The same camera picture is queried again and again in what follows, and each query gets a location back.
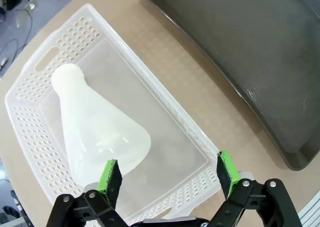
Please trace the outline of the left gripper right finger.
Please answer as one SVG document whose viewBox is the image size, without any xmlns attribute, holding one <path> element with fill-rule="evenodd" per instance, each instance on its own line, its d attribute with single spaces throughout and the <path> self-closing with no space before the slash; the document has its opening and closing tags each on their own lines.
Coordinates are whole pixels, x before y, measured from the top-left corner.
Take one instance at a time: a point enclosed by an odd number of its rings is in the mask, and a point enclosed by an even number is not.
<svg viewBox="0 0 320 227">
<path fill-rule="evenodd" d="M 217 154 L 216 175 L 225 201 L 209 221 L 210 227 L 235 227 L 246 210 L 255 210 L 265 227 L 302 226 L 280 179 L 268 179 L 261 184 L 241 177 L 227 151 Z"/>
</svg>

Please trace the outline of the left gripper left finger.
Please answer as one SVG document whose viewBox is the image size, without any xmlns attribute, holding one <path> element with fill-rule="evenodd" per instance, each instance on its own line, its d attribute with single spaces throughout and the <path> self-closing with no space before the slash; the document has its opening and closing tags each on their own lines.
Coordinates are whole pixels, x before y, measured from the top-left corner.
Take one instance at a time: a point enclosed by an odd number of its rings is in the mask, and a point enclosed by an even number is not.
<svg viewBox="0 0 320 227">
<path fill-rule="evenodd" d="M 101 227 L 124 227 L 125 221 L 116 211 L 122 175 L 116 159 L 108 160 L 95 189 L 78 197 L 59 195 L 47 221 L 48 227 L 84 227 L 97 221 Z"/>
</svg>

